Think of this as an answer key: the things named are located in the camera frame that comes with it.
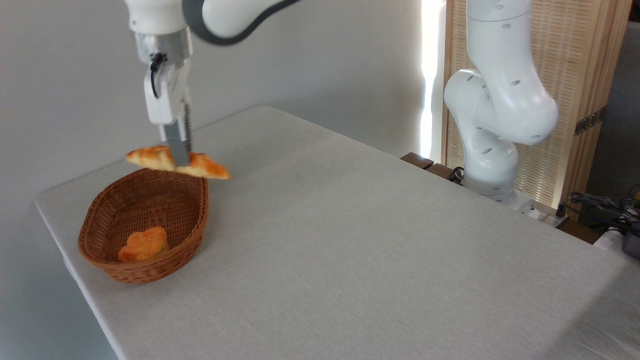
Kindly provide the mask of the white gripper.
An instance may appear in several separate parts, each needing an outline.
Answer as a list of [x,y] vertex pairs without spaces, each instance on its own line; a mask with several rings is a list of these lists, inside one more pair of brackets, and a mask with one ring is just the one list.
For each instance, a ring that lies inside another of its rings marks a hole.
[[[192,152],[192,107],[185,102],[191,61],[149,68],[144,78],[148,119],[158,125],[162,141],[169,147],[176,167],[190,165]],[[182,119],[183,123],[174,123]]]

